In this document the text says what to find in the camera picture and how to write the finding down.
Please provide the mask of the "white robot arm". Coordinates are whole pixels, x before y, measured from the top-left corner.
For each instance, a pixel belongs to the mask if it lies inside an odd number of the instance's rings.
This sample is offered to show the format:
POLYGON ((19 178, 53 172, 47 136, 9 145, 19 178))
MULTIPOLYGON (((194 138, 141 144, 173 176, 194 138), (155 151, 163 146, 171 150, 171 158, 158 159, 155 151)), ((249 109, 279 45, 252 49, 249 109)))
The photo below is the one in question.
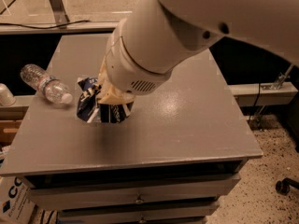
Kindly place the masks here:
POLYGON ((299 64, 299 0, 139 0, 107 41, 99 103, 130 103, 224 37, 299 64))

